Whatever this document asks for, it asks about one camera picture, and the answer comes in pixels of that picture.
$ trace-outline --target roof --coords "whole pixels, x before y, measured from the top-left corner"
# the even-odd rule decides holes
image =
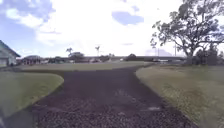
[[[28,60],[42,60],[43,58],[38,56],[38,55],[30,55],[27,57],[24,57],[23,59],[28,59]]]
[[[13,51],[8,45],[6,45],[3,41],[0,40],[0,45],[2,45],[5,49],[7,49],[10,53],[15,55],[16,57],[21,57],[19,54],[17,54],[15,51]]]

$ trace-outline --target white cloud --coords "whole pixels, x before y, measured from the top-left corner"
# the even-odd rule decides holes
[[[17,20],[18,23],[24,24],[28,27],[35,28],[43,23],[43,19],[37,18],[31,14],[22,16],[16,8],[6,10],[6,16],[10,19]]]
[[[35,28],[43,23],[43,19],[28,14],[27,16],[20,18],[20,23],[25,24],[28,27]]]
[[[3,4],[3,2],[4,2],[3,0],[0,0],[0,5]]]
[[[165,5],[171,5],[169,8],[173,11],[179,5],[176,1],[160,0],[154,3],[148,0],[128,0],[124,3],[120,0],[52,0],[56,11],[50,14],[49,21],[37,31],[37,40],[47,45],[78,44],[81,46],[80,50],[87,54],[95,54],[94,47],[97,44],[104,47],[103,51],[116,52],[115,54],[145,54],[144,51],[151,48],[152,24],[161,18],[166,20],[169,9]],[[140,11],[135,13],[133,5]],[[136,14],[142,16],[145,21],[137,25],[123,26],[111,16],[113,11]],[[122,46],[124,43],[134,45]]]
[[[18,20],[21,18],[19,11],[16,8],[6,10],[6,16],[10,19]]]

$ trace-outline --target tree trunk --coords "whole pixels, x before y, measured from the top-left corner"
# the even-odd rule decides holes
[[[194,55],[193,51],[191,51],[189,54],[187,54],[187,61],[186,61],[187,65],[193,64],[193,57],[194,57],[193,55]]]

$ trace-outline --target house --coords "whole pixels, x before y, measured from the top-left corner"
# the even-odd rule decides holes
[[[48,60],[45,60],[44,58],[38,56],[38,55],[30,55],[27,57],[24,57],[19,61],[19,64],[21,65],[35,65],[35,64],[43,64],[47,63]]]
[[[17,57],[20,57],[20,55],[0,40],[0,67],[16,65]]]

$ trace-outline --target green lawn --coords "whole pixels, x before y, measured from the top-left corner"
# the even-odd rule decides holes
[[[145,65],[148,62],[114,62],[114,63],[77,63],[77,64],[47,64],[23,66],[23,70],[64,70],[64,71],[91,71],[91,70],[111,70],[117,68],[133,67]]]
[[[198,126],[224,127],[224,67],[152,66],[136,75]]]
[[[8,117],[48,95],[63,81],[54,74],[0,72],[0,108]]]

